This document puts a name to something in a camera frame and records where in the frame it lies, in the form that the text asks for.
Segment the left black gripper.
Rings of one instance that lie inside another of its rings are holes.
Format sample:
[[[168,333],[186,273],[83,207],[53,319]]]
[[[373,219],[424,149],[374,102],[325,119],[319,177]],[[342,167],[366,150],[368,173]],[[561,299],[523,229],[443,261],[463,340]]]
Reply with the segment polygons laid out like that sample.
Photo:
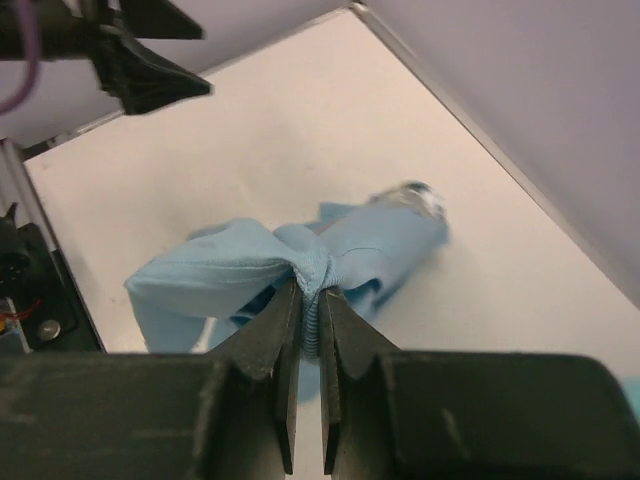
[[[18,61],[35,50],[42,61],[87,58],[101,89],[128,116],[145,115],[174,103],[208,96],[202,77],[156,54],[136,38],[202,40],[203,28],[166,0],[3,1],[1,59]]]

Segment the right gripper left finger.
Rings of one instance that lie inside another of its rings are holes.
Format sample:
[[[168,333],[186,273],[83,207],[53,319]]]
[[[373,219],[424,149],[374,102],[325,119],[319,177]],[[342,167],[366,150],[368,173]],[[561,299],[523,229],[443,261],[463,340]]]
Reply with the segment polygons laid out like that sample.
[[[2,477],[286,477],[301,307],[299,288],[288,282],[206,354],[3,357]]]

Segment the light blue printed t-shirt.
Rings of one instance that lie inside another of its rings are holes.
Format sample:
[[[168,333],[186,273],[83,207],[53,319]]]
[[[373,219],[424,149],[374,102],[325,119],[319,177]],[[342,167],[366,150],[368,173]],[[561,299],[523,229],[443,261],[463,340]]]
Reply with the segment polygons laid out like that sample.
[[[366,320],[376,317],[426,258],[449,238],[443,202],[408,182],[362,204],[324,202],[317,217],[269,229],[236,218],[196,230],[125,283],[152,353],[187,353],[203,337],[215,347],[253,320],[287,281],[301,290],[303,365],[298,395],[319,392],[319,296],[336,287]]]

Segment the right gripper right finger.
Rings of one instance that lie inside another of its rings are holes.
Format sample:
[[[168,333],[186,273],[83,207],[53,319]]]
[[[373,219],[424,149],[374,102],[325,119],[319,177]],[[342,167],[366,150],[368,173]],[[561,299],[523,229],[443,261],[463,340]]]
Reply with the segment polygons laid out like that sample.
[[[337,289],[319,301],[334,479],[628,479],[632,410],[576,355],[398,348]]]

